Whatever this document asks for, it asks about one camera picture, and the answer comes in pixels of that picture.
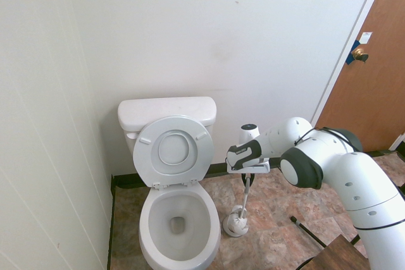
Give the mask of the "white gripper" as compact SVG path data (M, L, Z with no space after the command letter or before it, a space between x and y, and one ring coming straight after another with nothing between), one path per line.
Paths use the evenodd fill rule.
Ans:
M270 172L270 162L268 159L255 159L246 162L246 166L242 169L234 169L229 164L227 165L227 173L241 174L242 182L246 185L246 173L249 175L249 183L253 183L254 174L265 174Z

